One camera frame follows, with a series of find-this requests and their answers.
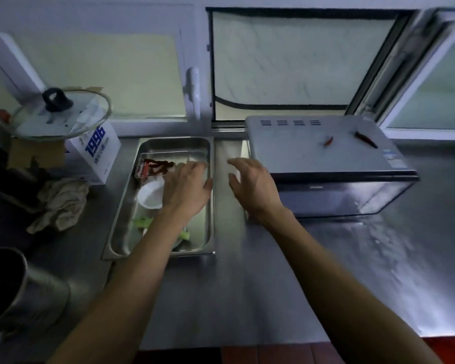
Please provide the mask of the person's left hand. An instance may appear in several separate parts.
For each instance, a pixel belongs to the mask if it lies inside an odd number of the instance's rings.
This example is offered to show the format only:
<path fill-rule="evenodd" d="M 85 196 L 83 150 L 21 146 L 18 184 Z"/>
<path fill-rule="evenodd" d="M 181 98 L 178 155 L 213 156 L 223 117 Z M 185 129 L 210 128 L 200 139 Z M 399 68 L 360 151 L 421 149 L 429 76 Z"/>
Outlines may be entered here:
<path fill-rule="evenodd" d="M 202 194 L 208 164 L 199 161 L 180 163 L 164 175 L 163 208 L 173 219 L 186 226 L 208 204 L 211 198 Z"/>

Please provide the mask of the person's right hand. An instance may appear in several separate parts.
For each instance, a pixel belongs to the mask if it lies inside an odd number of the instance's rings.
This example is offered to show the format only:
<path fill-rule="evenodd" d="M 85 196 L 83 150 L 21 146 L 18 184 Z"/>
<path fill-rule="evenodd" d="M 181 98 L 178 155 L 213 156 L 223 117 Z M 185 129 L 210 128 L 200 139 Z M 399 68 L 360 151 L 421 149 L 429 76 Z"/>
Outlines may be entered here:
<path fill-rule="evenodd" d="M 239 172 L 237 179 L 242 183 L 243 196 L 237 201 L 245 211 L 261 223 L 275 219 L 284 211 L 272 176 L 258 160 L 230 158 L 227 163 Z"/>

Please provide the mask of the person's right forearm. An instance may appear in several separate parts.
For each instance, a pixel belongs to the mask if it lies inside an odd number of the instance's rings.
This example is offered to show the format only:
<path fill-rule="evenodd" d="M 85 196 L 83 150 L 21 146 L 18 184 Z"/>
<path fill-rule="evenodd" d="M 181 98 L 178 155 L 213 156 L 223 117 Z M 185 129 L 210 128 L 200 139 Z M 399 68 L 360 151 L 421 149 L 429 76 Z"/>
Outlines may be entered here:
<path fill-rule="evenodd" d="M 346 364 L 443 364 L 283 206 L 252 214 L 279 245 L 307 302 Z"/>

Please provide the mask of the person's left forearm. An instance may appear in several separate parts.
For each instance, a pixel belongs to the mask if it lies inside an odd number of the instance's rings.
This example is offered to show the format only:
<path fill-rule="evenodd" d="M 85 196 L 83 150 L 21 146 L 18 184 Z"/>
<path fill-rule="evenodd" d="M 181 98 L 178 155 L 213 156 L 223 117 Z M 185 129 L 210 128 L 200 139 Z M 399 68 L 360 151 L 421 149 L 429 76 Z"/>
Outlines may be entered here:
<path fill-rule="evenodd" d="M 46 364 L 131 364 L 151 318 L 173 243 L 198 211 L 164 206 L 125 264 Z"/>

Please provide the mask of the clear plastic container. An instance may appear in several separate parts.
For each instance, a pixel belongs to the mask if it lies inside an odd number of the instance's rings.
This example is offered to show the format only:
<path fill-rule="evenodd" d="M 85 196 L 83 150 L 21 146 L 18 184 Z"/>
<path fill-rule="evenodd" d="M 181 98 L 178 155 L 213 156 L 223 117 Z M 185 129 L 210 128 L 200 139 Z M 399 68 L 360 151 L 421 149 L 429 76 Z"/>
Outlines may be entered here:
<path fill-rule="evenodd" d="M 146 158 L 150 158 L 158 161 L 169 161 L 174 162 L 175 166 L 168 173 L 173 172 L 175 167 L 180 163 L 187 163 L 189 161 L 199 161 L 209 163 L 209 156 L 205 150 L 201 149 L 173 149 L 173 150 L 152 150 L 152 151 L 141 151 L 138 158 L 135 160 L 135 164 L 132 171 L 132 176 L 140 183 L 147 181 L 161 179 L 164 176 L 147 177 L 143 178 L 139 176 L 139 170 L 142 166 L 142 161 Z"/>

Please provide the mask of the dried red chilies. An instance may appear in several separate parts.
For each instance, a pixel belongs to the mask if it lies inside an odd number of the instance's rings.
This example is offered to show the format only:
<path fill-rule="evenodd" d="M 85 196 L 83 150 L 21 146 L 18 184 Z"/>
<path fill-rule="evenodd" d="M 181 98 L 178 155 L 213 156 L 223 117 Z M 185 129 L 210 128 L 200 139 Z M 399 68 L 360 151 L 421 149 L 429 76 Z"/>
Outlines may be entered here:
<path fill-rule="evenodd" d="M 150 158 L 146 158 L 142 161 L 141 169 L 139 170 L 139 176 L 143 178 L 163 176 L 167 174 L 175 163 L 169 161 L 158 161 Z"/>

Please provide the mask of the deep stainless steel tray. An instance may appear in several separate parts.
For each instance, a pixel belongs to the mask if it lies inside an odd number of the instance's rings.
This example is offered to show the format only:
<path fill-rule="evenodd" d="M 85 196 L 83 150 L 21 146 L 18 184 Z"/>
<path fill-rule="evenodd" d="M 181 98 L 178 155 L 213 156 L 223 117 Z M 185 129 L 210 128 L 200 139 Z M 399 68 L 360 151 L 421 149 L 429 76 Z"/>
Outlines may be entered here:
<path fill-rule="evenodd" d="M 152 218 L 158 210 L 150 210 L 137 203 L 137 194 L 142 186 L 132 176 L 135 160 L 141 151 L 201 149 L 209 156 L 206 177 L 213 177 L 214 171 L 214 139 L 213 137 L 184 136 L 141 138 L 137 145 L 130 175 L 124 187 L 113 225 L 109 232 L 102 259 L 113 261 L 126 258 L 143 236 L 143 230 L 134 227 L 133 220 L 140 217 Z M 190 232 L 190 240 L 182 241 L 171 253 L 172 257 L 187 257 L 195 255 L 215 254 L 214 242 L 214 191 L 209 203 L 189 221 L 185 228 Z"/>

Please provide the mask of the white carton blue print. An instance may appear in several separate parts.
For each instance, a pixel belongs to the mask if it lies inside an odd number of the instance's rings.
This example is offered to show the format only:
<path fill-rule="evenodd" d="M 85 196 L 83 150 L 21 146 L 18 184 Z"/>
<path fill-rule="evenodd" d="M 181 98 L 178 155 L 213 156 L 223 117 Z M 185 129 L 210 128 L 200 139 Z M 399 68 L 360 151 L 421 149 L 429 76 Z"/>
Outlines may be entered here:
<path fill-rule="evenodd" d="M 94 131 L 65 141 L 65 162 L 59 172 L 90 185 L 105 185 L 120 148 L 112 125 L 104 122 Z"/>

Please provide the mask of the long dark red chili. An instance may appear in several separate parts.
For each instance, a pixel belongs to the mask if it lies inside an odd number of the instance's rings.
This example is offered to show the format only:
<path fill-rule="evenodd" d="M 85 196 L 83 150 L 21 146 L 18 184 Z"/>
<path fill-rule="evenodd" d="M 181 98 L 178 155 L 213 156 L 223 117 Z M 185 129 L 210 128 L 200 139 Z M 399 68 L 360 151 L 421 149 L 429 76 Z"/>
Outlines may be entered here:
<path fill-rule="evenodd" d="M 368 136 L 366 136 L 365 134 L 359 132 L 359 131 L 356 131 L 354 133 L 354 137 L 357 138 L 358 140 L 368 144 L 369 146 L 375 148 L 375 149 L 378 149 L 378 145 L 371 139 L 369 138 Z"/>

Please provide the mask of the crumpled beige rag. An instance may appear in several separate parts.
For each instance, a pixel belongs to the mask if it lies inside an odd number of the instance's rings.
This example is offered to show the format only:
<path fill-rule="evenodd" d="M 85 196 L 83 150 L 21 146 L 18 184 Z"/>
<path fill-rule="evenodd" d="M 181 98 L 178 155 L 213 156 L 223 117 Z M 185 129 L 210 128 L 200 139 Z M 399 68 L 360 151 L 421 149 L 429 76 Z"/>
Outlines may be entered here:
<path fill-rule="evenodd" d="M 63 232 L 75 226 L 87 203 L 89 190 L 88 183 L 74 178 L 46 181 L 37 193 L 41 205 L 39 216 L 26 232 L 36 234 L 46 228 Z"/>

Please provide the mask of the closed frosted window pane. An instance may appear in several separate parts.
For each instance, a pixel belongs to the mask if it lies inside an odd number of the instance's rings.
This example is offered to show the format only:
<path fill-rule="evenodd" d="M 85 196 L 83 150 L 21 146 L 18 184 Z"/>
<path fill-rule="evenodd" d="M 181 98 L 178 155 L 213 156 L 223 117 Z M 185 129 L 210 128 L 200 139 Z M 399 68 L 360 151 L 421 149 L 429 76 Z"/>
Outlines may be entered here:
<path fill-rule="evenodd" d="M 0 32 L 39 90 L 97 88 L 121 118 L 186 120 L 176 38 L 89 32 Z"/>

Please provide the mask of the glass pot lid black knob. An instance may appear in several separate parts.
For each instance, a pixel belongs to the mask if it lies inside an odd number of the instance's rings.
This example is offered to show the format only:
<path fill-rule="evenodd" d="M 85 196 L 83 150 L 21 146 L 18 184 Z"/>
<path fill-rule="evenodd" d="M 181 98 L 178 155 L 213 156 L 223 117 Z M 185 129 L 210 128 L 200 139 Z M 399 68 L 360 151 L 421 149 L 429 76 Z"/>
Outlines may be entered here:
<path fill-rule="evenodd" d="M 0 128 L 23 140 L 61 141 L 96 130 L 111 114 L 111 99 L 101 88 L 51 87 L 8 115 L 0 109 Z"/>

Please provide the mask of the brown cardboard box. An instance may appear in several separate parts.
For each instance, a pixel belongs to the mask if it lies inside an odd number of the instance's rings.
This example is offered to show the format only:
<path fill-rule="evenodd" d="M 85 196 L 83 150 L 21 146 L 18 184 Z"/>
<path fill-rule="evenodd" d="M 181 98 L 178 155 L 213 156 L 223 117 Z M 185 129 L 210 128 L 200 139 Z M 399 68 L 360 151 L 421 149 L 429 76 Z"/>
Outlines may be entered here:
<path fill-rule="evenodd" d="M 7 169 L 29 169 L 32 163 L 43 169 L 62 167 L 65 151 L 65 141 L 37 142 L 12 138 Z"/>

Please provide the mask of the metal pot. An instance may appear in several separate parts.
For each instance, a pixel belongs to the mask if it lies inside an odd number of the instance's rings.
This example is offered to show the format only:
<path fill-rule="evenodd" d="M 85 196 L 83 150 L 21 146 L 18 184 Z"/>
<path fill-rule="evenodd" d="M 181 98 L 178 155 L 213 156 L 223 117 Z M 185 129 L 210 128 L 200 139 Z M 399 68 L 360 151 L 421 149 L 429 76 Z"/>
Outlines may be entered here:
<path fill-rule="evenodd" d="M 0 247 L 0 341 L 47 330 L 69 297 L 67 282 L 30 263 L 18 249 Z"/>

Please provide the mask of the open white window sash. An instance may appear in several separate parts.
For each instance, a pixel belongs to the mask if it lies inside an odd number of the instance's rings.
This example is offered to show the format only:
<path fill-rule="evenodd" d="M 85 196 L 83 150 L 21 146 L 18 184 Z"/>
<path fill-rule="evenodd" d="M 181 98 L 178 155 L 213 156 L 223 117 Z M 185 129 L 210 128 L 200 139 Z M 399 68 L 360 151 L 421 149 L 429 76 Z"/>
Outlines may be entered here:
<path fill-rule="evenodd" d="M 391 139 L 455 141 L 455 8 L 397 18 L 346 115 Z"/>

